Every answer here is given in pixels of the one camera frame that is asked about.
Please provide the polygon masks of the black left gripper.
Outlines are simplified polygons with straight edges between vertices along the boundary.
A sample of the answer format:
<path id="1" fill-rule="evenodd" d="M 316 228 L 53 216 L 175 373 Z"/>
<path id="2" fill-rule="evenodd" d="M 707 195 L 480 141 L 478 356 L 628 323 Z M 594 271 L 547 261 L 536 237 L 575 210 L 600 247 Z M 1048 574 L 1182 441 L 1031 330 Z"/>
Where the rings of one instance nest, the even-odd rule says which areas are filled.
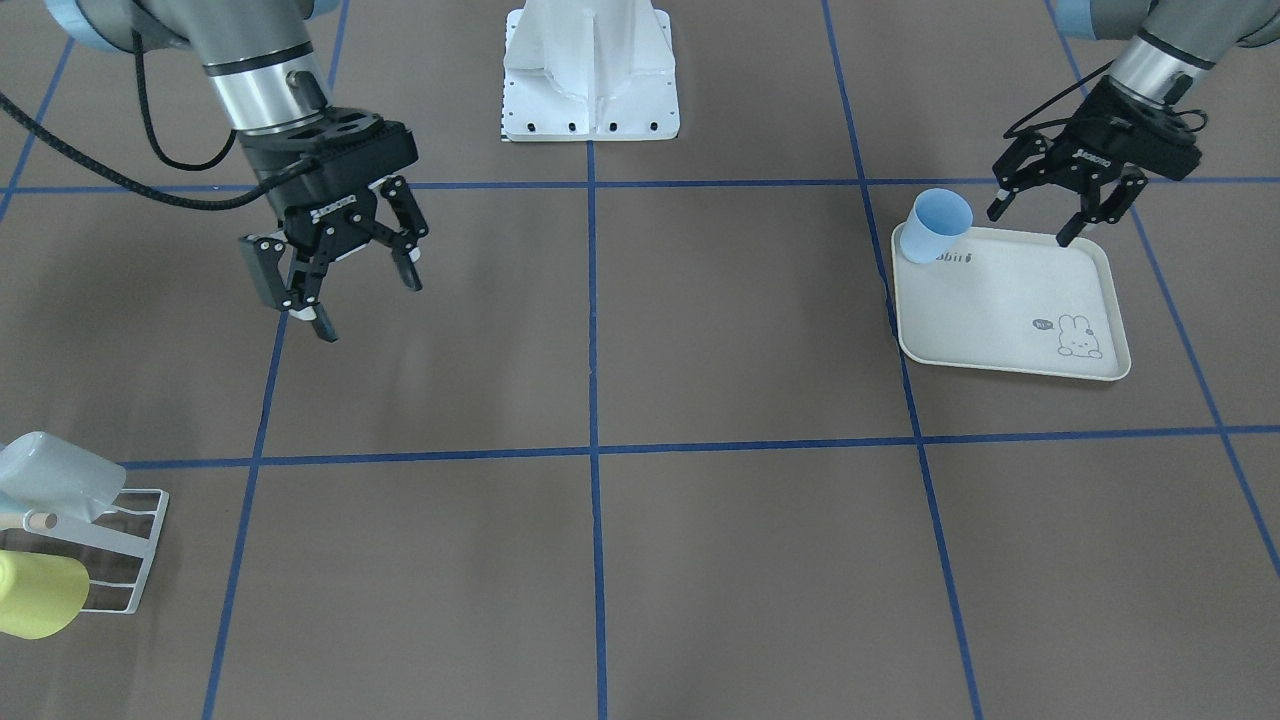
<path id="1" fill-rule="evenodd" d="M 1148 184 L 1143 170 L 1181 181 L 1201 159 L 1196 135 L 1180 115 L 1103 78 L 1057 138 L 1037 129 L 1012 135 L 992 165 L 998 190 L 986 215 L 998 220 L 1018 193 L 1041 186 L 1076 192 L 1080 209 L 1055 236 L 1065 249 L 1088 225 L 1117 223 Z"/>

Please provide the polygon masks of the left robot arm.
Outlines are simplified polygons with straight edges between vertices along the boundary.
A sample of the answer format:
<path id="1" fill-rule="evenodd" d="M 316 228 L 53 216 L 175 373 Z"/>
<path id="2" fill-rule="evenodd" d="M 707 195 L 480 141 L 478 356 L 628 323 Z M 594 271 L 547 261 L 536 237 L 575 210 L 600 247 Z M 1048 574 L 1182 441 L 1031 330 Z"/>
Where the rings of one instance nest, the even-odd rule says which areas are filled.
<path id="1" fill-rule="evenodd" d="M 1000 219 L 1015 197 L 1053 184 L 1080 199 L 1056 240 L 1069 246 L 1087 227 L 1112 224 L 1151 176 L 1185 179 L 1202 159 L 1197 132 L 1178 104 L 1234 47 L 1277 40 L 1275 1 L 1056 1 L 1053 20 L 1070 37 L 1116 40 L 1120 54 L 1082 79 L 1082 105 L 1047 124 L 1023 117 L 993 164 L 998 192 L 987 209 Z"/>

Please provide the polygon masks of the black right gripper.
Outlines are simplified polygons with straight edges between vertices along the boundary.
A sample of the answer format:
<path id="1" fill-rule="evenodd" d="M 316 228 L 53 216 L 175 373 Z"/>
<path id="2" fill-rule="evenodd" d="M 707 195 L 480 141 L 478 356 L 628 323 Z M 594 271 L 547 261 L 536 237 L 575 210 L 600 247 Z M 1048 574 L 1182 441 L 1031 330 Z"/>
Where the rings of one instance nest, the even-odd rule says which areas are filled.
<path id="1" fill-rule="evenodd" d="M 316 293 L 306 291 L 307 265 L 337 263 L 378 242 L 390 250 L 401 282 L 422 290 L 420 241 L 429 225 L 402 172 L 419 160 L 413 132 L 402 122 L 355 108 L 328 108 L 302 126 L 275 133 L 242 135 L 255 174 L 273 182 L 268 201 L 276 232 L 246 234 L 238 249 L 261 302 L 307 322 L 333 343 L 337 329 Z"/>

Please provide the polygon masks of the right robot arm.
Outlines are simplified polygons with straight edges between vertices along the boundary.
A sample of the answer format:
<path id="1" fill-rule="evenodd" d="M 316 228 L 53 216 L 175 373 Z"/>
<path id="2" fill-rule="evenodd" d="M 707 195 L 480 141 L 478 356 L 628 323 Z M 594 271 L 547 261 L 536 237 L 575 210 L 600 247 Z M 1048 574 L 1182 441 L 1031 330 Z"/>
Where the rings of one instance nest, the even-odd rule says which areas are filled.
<path id="1" fill-rule="evenodd" d="M 306 22 L 333 1 L 50 1 L 76 41 L 141 59 L 191 50 L 257 178 L 242 202 L 265 197 L 269 234 L 239 250 L 262 302 L 337 332 L 321 305 L 332 264 L 379 243 L 401 282 L 419 291 L 420 241 L 429 227 L 402 172 L 419 160 L 410 128 L 332 99 Z"/>

